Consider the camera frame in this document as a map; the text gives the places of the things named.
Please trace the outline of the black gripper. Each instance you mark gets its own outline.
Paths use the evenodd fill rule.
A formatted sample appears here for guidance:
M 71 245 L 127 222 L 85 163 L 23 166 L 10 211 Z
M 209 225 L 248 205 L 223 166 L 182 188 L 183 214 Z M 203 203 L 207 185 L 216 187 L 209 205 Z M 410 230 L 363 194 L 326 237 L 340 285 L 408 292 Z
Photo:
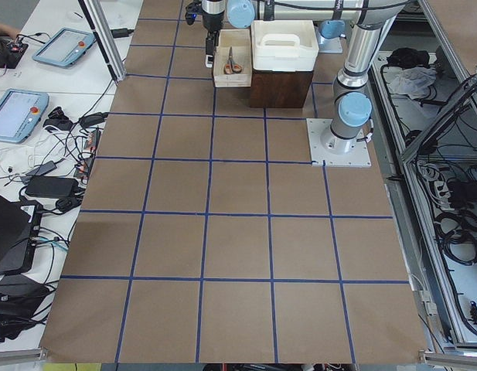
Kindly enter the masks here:
M 223 28 L 225 12 L 224 0 L 202 0 L 203 25 L 208 31 L 206 36 L 206 57 L 213 58 L 218 41 L 218 31 Z

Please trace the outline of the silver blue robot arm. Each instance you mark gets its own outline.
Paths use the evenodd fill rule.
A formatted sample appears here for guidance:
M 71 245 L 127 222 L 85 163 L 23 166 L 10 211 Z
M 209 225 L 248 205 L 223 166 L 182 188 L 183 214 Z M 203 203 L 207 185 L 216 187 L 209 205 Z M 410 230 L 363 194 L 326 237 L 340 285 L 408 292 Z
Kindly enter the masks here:
M 192 1 L 185 19 L 191 25 L 202 16 L 207 30 L 206 65 L 213 64 L 223 21 L 247 28 L 254 20 L 349 20 L 353 30 L 343 67 L 333 85 L 335 117 L 320 135 L 323 147 L 337 155 L 350 152 L 369 120 L 372 104 L 364 94 L 368 70 L 389 28 L 407 1 Z

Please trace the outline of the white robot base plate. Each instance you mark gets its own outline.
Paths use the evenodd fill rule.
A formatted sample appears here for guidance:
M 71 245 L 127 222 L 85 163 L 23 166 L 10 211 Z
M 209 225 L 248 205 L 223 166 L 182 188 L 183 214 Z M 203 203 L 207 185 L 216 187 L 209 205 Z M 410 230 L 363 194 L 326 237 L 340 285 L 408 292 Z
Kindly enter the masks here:
M 307 118 L 308 143 L 313 166 L 369 168 L 368 144 L 363 129 L 351 139 L 340 139 L 331 131 L 332 119 Z

